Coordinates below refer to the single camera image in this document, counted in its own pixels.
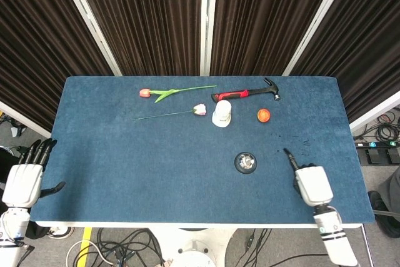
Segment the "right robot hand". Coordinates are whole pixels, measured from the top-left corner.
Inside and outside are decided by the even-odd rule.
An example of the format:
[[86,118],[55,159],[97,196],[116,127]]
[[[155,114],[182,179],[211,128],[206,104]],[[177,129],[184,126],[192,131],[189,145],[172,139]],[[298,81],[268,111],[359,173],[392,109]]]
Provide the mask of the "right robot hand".
[[300,166],[287,148],[283,150],[293,168],[295,185],[304,202],[311,207],[328,204],[334,196],[325,169],[310,164]]

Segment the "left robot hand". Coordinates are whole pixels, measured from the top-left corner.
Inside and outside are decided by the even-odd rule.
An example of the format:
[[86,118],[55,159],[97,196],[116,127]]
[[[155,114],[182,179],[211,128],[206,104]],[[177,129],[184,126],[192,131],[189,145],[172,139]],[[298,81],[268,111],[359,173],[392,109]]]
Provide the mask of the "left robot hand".
[[30,208],[39,198],[56,194],[66,185],[64,181],[55,187],[42,189],[43,174],[53,147],[57,144],[55,139],[40,139],[33,142],[22,153],[17,164],[11,167],[7,176],[2,202],[9,208]]

